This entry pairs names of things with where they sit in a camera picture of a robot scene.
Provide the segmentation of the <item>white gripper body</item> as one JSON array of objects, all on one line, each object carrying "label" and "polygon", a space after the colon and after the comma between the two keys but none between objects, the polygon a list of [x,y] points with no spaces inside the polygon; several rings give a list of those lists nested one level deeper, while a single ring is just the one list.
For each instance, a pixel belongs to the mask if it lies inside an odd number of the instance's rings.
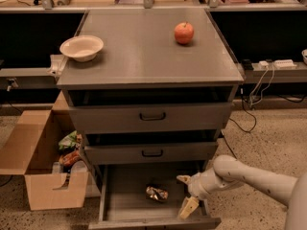
[{"label": "white gripper body", "polygon": [[214,171],[198,172],[192,175],[188,182],[188,192],[198,200],[204,200],[209,195],[219,189],[221,179]]}]

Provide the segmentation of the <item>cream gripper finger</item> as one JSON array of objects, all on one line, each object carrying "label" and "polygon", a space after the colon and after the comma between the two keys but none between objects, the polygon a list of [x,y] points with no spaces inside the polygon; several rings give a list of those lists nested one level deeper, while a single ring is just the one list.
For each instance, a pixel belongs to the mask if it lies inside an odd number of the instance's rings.
[{"label": "cream gripper finger", "polygon": [[190,183],[191,176],[190,175],[178,175],[177,180],[188,185]]},{"label": "cream gripper finger", "polygon": [[178,212],[180,219],[187,219],[199,207],[199,200],[193,196],[183,199],[181,208]]}]

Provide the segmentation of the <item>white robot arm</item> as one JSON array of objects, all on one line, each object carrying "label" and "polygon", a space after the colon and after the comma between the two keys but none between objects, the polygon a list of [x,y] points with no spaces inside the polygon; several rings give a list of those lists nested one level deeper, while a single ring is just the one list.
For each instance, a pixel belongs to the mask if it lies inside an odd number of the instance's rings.
[{"label": "white robot arm", "polygon": [[205,172],[178,175],[190,197],[183,200],[178,216],[187,219],[201,200],[216,191],[230,189],[239,182],[288,207],[284,230],[307,230],[307,173],[299,178],[248,166],[229,155],[220,155]]}]

